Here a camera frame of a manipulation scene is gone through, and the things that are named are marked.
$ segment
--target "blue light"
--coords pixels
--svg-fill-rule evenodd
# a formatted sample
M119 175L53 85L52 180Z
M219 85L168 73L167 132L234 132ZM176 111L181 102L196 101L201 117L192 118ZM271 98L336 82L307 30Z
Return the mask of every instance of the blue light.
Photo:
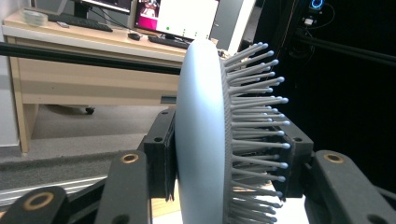
M311 1L311 7L315 9L321 8L323 5L323 0L312 0Z

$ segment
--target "brass insert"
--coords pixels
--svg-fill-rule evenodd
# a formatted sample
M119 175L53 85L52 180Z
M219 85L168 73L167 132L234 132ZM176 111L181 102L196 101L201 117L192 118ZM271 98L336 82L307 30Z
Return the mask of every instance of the brass insert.
M34 200L42 198L39 202L35 203ZM53 199L53 193L51 192L41 192L36 195L31 196L26 202L23 204L23 208L26 211L33 211L39 208L42 208L49 204Z
M139 156L137 154L131 153L131 154L126 154L121 158L121 161L123 163L132 163L135 162L139 159Z
M339 155L335 155L335 154L326 154L324 155L324 159L330 161L330 162L334 162L334 163L343 163L344 159L339 156Z

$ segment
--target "tape roll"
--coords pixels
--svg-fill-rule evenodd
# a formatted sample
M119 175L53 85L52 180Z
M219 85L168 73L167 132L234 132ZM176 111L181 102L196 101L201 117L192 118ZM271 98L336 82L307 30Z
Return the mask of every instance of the tape roll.
M46 26L49 20L46 14L26 9L21 10L21 16L24 22L32 26Z

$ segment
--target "keyboard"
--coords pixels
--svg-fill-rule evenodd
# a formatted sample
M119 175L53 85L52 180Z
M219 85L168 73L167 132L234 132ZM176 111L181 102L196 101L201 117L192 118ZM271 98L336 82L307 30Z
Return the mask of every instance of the keyboard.
M190 45L189 43L177 41L175 39L160 38L155 35L149 35L148 40L150 42L153 42L156 44L162 44L162 45L171 46L171 47L180 48L180 49L187 49Z
M49 16L49 21L55 21L55 22L62 21L67 23L68 25L80 26L93 30L113 32L113 30L110 27L104 24L100 24L98 21L94 21L94 20L78 18L67 14L61 14L61 15L48 14L48 16Z

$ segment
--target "wooden desk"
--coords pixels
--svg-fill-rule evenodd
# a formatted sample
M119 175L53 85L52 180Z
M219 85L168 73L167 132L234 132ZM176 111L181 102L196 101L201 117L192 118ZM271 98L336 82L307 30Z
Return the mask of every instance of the wooden desk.
M55 22L34 27L15 12L3 21L8 43L61 49L139 62L181 66L186 50ZM176 95L178 76L70 63L10 58L22 152L29 151L38 105L159 105Z

